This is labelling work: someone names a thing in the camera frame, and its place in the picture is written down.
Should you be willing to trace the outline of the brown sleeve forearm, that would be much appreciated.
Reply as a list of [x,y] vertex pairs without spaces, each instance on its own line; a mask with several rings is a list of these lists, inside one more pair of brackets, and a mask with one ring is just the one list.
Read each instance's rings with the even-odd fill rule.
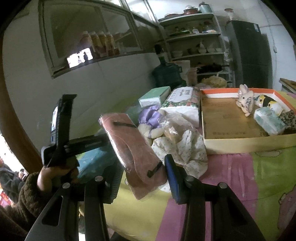
[[51,192],[42,192],[37,187],[38,175],[33,173],[28,176],[14,206],[1,208],[1,230],[8,235],[7,240],[25,240],[51,198]]

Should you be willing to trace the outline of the person left hand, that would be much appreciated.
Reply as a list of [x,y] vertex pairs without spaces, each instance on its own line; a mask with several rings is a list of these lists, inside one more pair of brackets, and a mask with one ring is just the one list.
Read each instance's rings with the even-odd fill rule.
[[60,167],[46,167],[44,166],[37,179],[37,187],[42,192],[51,192],[53,187],[53,179],[60,178],[70,174],[71,182],[77,181],[78,169],[62,169]]

